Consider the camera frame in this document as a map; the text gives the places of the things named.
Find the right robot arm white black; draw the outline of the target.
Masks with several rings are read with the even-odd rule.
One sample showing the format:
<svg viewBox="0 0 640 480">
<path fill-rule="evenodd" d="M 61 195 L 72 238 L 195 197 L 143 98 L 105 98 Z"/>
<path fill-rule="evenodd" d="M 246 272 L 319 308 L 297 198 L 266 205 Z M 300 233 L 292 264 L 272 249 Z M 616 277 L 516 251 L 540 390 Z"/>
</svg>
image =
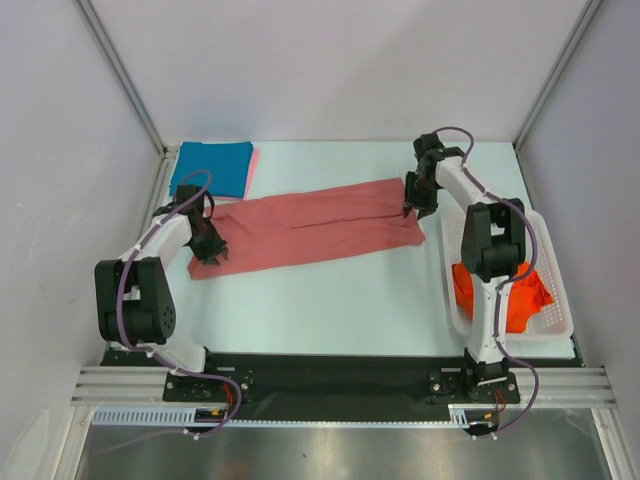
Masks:
<svg viewBox="0 0 640 480">
<path fill-rule="evenodd" d="M 469 150 L 446 147 L 436 131 L 413 142 L 417 166 L 406 174 L 404 214 L 422 219 L 436 212 L 444 190 L 465 213 L 461 260 L 471 275 L 471 334 L 453 392 L 484 401 L 508 381 L 505 347 L 508 300 L 526 259 L 527 219 L 522 202 L 491 193 L 466 167 Z"/>
</svg>

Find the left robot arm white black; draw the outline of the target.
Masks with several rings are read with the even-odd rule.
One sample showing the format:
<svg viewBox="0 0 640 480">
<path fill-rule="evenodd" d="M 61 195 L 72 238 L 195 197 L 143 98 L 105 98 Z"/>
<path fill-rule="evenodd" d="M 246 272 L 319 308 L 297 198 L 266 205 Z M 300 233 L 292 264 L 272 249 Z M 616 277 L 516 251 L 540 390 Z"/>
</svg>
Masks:
<svg viewBox="0 0 640 480">
<path fill-rule="evenodd" d="M 219 374 L 206 367 L 207 349 L 176 332 L 177 311 L 166 270 L 180 250 L 199 265 L 219 265 L 228 244 L 213 225 L 214 200 L 205 187 L 180 185 L 153 214 L 150 227 L 124 254 L 94 268 L 97 321 L 103 340 L 142 353 L 181 374 L 199 400 L 213 398 Z"/>
</svg>

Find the salmon pink t shirt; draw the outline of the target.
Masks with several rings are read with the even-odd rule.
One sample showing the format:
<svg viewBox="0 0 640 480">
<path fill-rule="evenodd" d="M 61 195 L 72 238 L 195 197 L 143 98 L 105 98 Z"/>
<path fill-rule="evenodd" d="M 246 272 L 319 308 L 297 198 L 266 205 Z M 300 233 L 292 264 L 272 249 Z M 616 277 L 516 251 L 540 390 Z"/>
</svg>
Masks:
<svg viewBox="0 0 640 480">
<path fill-rule="evenodd" d="M 192 259 L 188 272 L 207 280 L 419 246 L 425 235 L 403 207 L 399 178 L 220 205 L 212 223 L 228 257 L 218 265 Z"/>
</svg>

